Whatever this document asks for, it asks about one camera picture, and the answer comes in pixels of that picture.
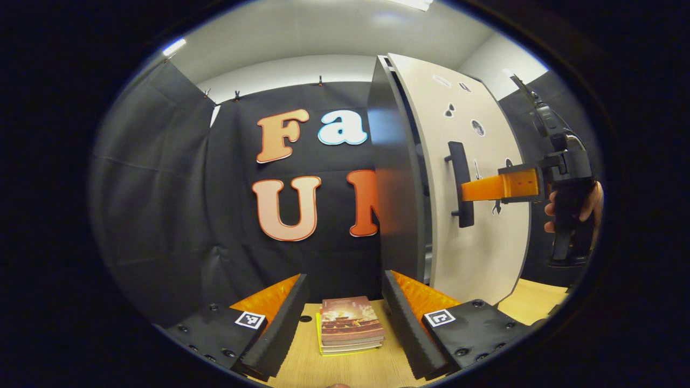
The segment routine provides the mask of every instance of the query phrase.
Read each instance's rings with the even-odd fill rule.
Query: cabinet door
[[[462,302],[496,304],[520,277],[529,239],[528,203],[474,203],[474,225],[458,227],[451,215],[457,193],[448,142],[461,142],[472,180],[521,164],[515,135],[484,84],[453,70],[388,54],[420,134],[431,196],[435,289]]]

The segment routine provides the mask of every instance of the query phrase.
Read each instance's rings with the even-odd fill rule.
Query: human hand
[[[544,212],[552,217],[555,215],[553,201],[556,198],[556,193],[557,192],[554,191],[550,194],[549,201],[551,201],[551,203],[547,204],[544,207]],[[585,200],[584,206],[582,206],[582,210],[580,211],[581,222],[587,221],[592,215],[594,215],[594,234],[592,235],[592,247],[594,247],[594,243],[596,242],[597,236],[599,235],[599,225],[601,223],[603,210],[604,190],[602,189],[601,183],[597,182],[592,191],[589,193],[589,196]],[[544,230],[549,233],[553,233],[553,221],[549,221],[546,224],[544,224]]]

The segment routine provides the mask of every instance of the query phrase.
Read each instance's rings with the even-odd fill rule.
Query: white ceiling
[[[458,69],[493,30],[434,1],[426,12],[387,0],[256,0],[184,38],[172,58],[194,84],[304,55],[406,55]]]

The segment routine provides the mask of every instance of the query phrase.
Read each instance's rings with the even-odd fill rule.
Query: white wall
[[[494,33],[457,71],[481,79],[493,96],[500,100],[518,89],[504,69],[509,69],[524,83],[537,79],[548,70],[521,46]]]
[[[376,57],[364,55],[309,55],[263,62],[207,79],[197,84],[208,90],[208,97],[217,104],[263,90],[300,84],[316,84],[319,75],[324,82],[371,82]]]

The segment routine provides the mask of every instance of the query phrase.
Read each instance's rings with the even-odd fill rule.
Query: ceiling light
[[[393,3],[403,4],[408,7],[417,8],[418,10],[426,11],[433,0],[388,0]]]
[[[187,41],[184,39],[176,41],[175,43],[169,45],[165,50],[163,50],[163,55],[167,57],[168,55],[173,54],[175,51],[177,51],[178,48],[184,46],[185,43],[187,43]]]

